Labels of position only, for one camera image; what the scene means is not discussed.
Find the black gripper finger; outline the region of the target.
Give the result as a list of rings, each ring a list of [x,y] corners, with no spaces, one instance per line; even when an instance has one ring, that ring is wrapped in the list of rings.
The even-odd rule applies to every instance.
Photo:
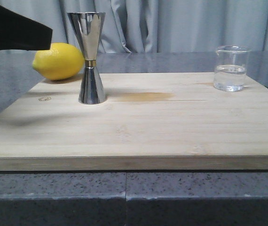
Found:
[[[0,50],[48,50],[52,29],[0,5]]]

